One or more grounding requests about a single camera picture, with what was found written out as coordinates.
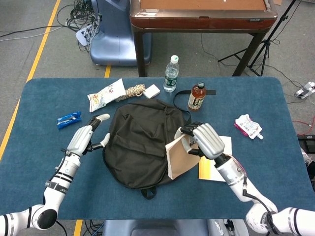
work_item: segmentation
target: rope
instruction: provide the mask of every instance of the rope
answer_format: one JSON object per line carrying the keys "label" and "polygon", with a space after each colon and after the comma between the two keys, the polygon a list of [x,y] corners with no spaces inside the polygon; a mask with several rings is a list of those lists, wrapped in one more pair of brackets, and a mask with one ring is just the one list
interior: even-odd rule
{"label": "rope", "polygon": [[140,97],[143,94],[143,91],[146,90],[144,85],[136,85],[134,87],[130,87],[126,90],[126,95],[120,96],[115,101],[119,102],[125,100],[130,97]]}

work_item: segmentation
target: floor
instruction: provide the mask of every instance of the floor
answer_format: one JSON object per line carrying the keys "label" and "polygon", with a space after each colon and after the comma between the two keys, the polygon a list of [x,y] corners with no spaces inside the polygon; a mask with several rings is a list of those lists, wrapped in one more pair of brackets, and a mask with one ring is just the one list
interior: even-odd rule
{"label": "floor", "polygon": [[[0,0],[0,35],[16,30],[46,26],[49,22],[55,1],[51,0]],[[72,4],[73,0],[63,0],[58,9]],[[282,15],[290,0],[283,0],[278,6],[278,13]],[[315,4],[301,2],[296,13],[288,23],[285,30],[278,37],[279,45],[272,44],[270,58],[267,64],[282,71],[292,80],[298,80],[303,85],[314,81],[315,74]],[[68,12],[61,14],[61,19],[67,18]],[[0,38],[8,39],[26,37],[44,33],[45,29],[18,33]],[[165,66],[173,54],[180,58],[181,76],[230,76],[235,66],[224,66],[206,54],[200,43],[199,33],[156,33],[153,35],[153,57],[147,67],[148,76],[163,77]],[[94,65],[86,52],[80,52],[75,35],[66,28],[58,29],[48,35],[42,54],[36,57],[43,36],[23,40],[0,41],[0,141],[10,123],[12,114],[16,108],[23,86],[27,77],[104,77],[105,66]],[[204,49],[218,58],[247,47],[251,37],[243,34],[204,34]],[[224,63],[235,65],[237,59],[231,58]],[[246,70],[244,75],[254,76]],[[265,76],[277,77],[283,84],[283,90],[287,94],[294,94],[297,88],[280,72],[271,67],[266,67]],[[110,70],[111,77],[137,77],[136,67],[113,66]],[[286,96],[287,102],[298,102],[295,97]],[[302,103],[288,104],[292,120],[311,122],[315,115],[315,105],[306,100]],[[306,132],[309,127],[294,123],[297,133]],[[61,221],[69,235],[73,235],[75,221]],[[55,225],[52,229],[39,232],[25,230],[21,236],[36,235],[63,235],[61,228]]]}

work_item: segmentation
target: yellow book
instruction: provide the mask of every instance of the yellow book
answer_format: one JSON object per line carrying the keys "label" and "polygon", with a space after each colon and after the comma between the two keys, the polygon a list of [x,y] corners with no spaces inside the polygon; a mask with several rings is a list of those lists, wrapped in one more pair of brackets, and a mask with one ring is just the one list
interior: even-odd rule
{"label": "yellow book", "polygon": [[[232,138],[220,136],[225,144],[224,153],[232,155]],[[204,156],[199,161],[199,179],[223,181],[224,179],[215,168],[215,161],[209,160]]]}

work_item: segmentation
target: backpack strap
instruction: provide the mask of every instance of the backpack strap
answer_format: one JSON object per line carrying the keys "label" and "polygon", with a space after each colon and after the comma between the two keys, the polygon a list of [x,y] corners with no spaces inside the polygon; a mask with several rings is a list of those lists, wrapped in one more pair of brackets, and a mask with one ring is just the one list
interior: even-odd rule
{"label": "backpack strap", "polygon": [[145,199],[151,200],[157,194],[157,188],[154,186],[151,188],[142,189],[141,194]]}
{"label": "backpack strap", "polygon": [[[181,110],[183,113],[186,113],[188,114],[189,118],[186,120],[186,123],[185,124],[190,124],[191,123],[191,114],[189,111],[187,110],[183,110],[181,109],[180,107],[178,107],[176,104],[175,104],[175,99],[178,95],[190,95],[191,93],[191,90],[182,90],[182,91],[179,91],[178,93],[175,94],[175,96],[173,97],[173,104],[174,106]],[[216,91],[215,90],[206,90],[206,95],[216,95]]]}

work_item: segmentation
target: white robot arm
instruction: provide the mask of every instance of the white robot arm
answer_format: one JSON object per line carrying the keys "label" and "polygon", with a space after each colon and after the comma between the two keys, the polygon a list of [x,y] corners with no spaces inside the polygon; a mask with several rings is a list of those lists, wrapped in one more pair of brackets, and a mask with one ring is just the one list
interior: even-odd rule
{"label": "white robot arm", "polygon": [[253,201],[246,221],[254,231],[267,235],[269,232],[315,235],[315,212],[289,207],[278,213],[277,207],[248,179],[242,165],[233,156],[223,153],[224,143],[209,124],[194,122],[178,132],[192,136],[199,146],[199,149],[188,149],[188,153],[216,162],[216,169],[240,201]]}
{"label": "white robot arm", "polygon": [[109,118],[108,114],[95,116],[86,126],[76,131],[56,172],[45,183],[43,205],[0,216],[0,236],[17,236],[20,230],[26,228],[46,230],[55,224],[60,204],[80,167],[80,157],[88,151],[103,148],[108,143],[109,133],[98,144],[91,144],[91,137],[99,124]]}

